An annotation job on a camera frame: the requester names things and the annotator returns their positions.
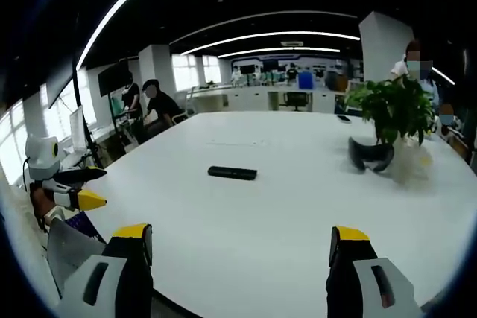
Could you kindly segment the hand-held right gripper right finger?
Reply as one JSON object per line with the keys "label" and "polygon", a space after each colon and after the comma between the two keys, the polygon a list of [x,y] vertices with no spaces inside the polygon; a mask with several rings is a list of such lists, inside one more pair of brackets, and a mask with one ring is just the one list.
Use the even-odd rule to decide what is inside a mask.
{"label": "hand-held right gripper right finger", "polygon": [[379,258],[358,229],[334,226],[326,280],[328,317],[422,317],[414,286],[387,258]]}

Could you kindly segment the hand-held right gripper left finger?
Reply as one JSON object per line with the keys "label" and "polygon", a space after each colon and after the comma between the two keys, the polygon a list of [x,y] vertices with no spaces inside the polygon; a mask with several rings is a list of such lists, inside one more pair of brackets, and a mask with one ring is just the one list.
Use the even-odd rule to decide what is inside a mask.
{"label": "hand-held right gripper left finger", "polygon": [[149,317],[152,225],[125,226],[108,243],[55,224],[57,317]]}

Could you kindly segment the person's left hand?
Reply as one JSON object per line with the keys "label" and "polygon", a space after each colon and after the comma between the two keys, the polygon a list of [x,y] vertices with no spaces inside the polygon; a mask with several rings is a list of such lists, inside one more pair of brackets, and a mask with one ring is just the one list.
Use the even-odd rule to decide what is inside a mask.
{"label": "person's left hand", "polygon": [[32,186],[30,192],[31,204],[37,225],[43,232],[47,232],[54,220],[66,222],[63,210],[48,196],[50,191],[45,191],[38,186]]}

